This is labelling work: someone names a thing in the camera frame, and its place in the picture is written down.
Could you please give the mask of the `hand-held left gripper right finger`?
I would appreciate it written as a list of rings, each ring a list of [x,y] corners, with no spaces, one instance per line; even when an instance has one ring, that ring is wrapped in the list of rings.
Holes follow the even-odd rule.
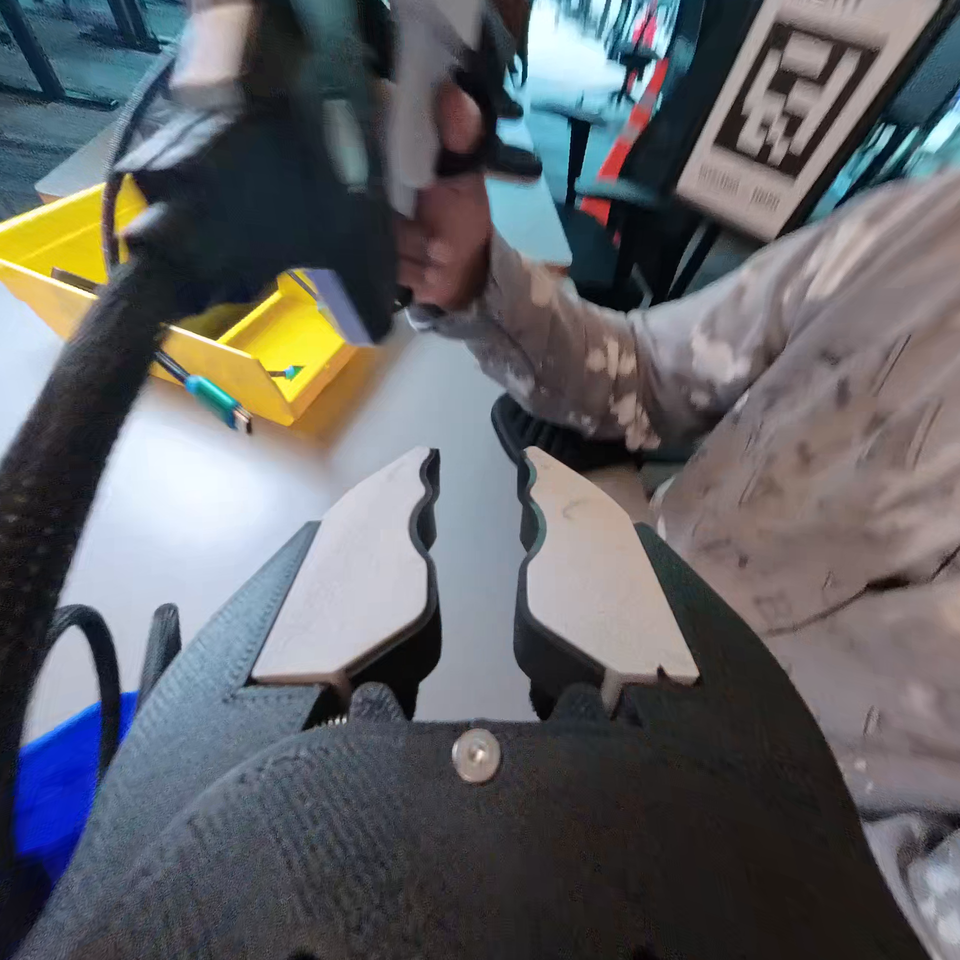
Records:
[[[608,714],[623,692],[700,671],[632,515],[603,486],[536,447],[518,469],[522,507],[513,652],[534,701],[597,690]]]

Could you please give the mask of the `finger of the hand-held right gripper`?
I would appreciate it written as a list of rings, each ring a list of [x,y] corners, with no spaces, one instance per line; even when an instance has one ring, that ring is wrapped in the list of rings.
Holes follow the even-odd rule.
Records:
[[[375,345],[373,334],[338,273],[328,269],[305,269],[303,278],[318,308],[325,312],[344,342],[355,347]]]

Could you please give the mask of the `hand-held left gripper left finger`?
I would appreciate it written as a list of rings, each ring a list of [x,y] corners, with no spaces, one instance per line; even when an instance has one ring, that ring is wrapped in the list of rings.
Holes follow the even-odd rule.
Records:
[[[442,626],[434,508],[440,452],[414,447],[325,513],[250,673],[259,686],[357,687],[437,666]]]

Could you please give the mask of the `yellow plastic bin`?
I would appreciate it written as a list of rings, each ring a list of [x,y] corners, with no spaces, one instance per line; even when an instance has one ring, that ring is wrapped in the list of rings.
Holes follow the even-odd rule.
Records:
[[[2,286],[61,339],[70,338],[94,295],[54,278],[66,272],[99,285],[102,184],[2,222]],[[277,277],[256,305],[229,305],[170,328],[163,350],[208,378],[252,414],[293,425],[352,359],[329,316],[297,273]],[[282,371],[304,366],[293,380]]]

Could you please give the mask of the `person's right forearm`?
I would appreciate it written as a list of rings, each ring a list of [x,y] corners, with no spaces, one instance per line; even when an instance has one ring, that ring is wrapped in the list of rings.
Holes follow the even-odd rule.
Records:
[[[498,235],[481,291],[416,305],[415,328],[462,342],[525,413],[627,450],[705,436],[780,366],[789,390],[958,329],[958,169],[904,178],[764,246],[701,290],[621,313]]]

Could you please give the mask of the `person's right hand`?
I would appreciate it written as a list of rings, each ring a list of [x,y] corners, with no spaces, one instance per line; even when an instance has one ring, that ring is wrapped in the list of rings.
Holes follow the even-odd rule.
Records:
[[[486,284],[492,234],[484,171],[438,178],[411,219],[394,221],[398,285],[421,306],[468,307]]]

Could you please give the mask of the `person's camouflage clothing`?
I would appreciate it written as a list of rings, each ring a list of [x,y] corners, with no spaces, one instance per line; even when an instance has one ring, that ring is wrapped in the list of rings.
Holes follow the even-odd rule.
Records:
[[[958,958],[958,416],[710,416],[656,531],[810,708],[933,958]]]

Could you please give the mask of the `red chair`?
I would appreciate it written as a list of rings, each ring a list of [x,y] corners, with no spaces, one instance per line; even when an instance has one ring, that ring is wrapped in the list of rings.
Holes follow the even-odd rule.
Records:
[[[599,168],[596,180],[600,183],[613,182],[625,172],[631,150],[637,145],[656,111],[668,66],[669,58],[666,57],[652,64],[644,72],[639,98],[630,109],[627,120]]]

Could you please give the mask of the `blue plastic bin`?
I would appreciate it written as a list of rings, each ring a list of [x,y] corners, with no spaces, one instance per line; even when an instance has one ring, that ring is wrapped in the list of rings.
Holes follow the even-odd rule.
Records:
[[[57,885],[90,816],[98,783],[101,704],[93,703],[19,753],[14,796],[14,844]]]

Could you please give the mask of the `board with printed tag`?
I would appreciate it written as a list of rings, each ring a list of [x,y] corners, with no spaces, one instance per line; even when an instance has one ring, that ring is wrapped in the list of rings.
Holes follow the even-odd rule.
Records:
[[[762,2],[678,177],[679,199],[770,242],[793,230],[950,2]]]

